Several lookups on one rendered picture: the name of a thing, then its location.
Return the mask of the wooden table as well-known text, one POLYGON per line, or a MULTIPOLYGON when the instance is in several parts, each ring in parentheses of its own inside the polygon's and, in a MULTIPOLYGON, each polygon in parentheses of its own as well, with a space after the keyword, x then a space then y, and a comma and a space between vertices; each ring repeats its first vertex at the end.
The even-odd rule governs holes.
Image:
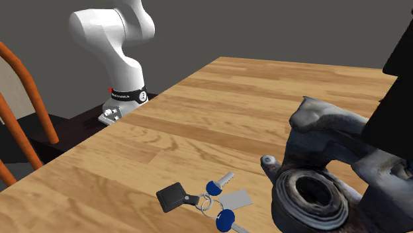
POLYGON ((197 195, 228 172, 250 206, 236 222, 279 233, 265 154, 281 160, 304 96, 369 117, 392 85, 381 70, 221 57, 0 192, 0 233, 218 233, 213 207, 163 212, 157 191, 197 195))

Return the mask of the worn grey metal part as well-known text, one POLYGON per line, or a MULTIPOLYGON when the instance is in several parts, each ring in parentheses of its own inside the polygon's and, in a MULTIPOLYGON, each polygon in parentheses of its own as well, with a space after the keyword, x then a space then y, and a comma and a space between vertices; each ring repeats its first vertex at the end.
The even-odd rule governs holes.
POLYGON ((282 233, 413 232, 413 163, 361 139, 367 119, 304 97, 283 161, 264 155, 282 233))

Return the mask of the black angular object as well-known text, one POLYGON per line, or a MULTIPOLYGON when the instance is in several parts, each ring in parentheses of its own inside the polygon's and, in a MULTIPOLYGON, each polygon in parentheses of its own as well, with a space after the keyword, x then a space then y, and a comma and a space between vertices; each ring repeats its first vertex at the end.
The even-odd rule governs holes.
POLYGON ((413 9, 411 14, 383 67, 396 79, 361 133, 367 144, 406 160, 413 160, 413 9))

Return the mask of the dark robot stand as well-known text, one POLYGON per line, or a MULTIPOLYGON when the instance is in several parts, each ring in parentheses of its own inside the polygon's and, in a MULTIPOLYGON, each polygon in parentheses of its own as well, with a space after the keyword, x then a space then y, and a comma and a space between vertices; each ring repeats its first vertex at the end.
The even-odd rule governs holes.
POLYGON ((103 105, 98 105, 70 119, 49 115, 59 142, 51 144, 44 130, 30 137, 30 142, 43 164, 104 129, 107 125, 98 120, 103 113, 102 109, 103 105))

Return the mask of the key bunch with blue keys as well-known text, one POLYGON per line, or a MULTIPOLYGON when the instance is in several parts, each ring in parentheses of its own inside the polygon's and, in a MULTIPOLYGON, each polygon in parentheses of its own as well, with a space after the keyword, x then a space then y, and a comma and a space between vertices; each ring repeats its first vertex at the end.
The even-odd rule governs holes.
POLYGON ((217 181, 209 181, 205 192, 198 195, 188 194, 177 182, 156 193, 163 212, 167 213, 181 205, 191 205, 207 217, 214 220, 217 230, 221 233, 234 230, 237 233, 251 233, 236 224, 235 210, 252 205, 252 199, 245 189, 222 194, 222 190, 232 178, 233 172, 228 172, 217 181))

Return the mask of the orange wooden chair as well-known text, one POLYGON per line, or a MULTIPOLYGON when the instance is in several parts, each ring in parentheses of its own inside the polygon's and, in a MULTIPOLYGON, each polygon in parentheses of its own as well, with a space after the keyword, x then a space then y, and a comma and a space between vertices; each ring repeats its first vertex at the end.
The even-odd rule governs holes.
MULTIPOLYGON (((28 95, 32 106, 40 120, 40 123, 49 139, 51 144, 56 144, 59 142, 58 135, 55 131, 55 128, 50 120, 50 117, 47 113, 46 107, 42 101, 42 98, 38 92, 38 88, 28 72, 23 63, 18 59, 16 55, 0 41, 0 57, 2 57, 16 73, 20 79, 26 94, 28 95)), ((40 161, 40 158, 36 154, 34 148, 29 142, 26 134, 15 118, 12 110, 8 106, 5 98, 0 92, 0 118, 5 123, 5 126, 11 133, 12 137, 15 139, 19 148, 22 150, 23 154, 27 158, 28 162, 34 170, 37 170, 43 166, 43 163, 40 161)))

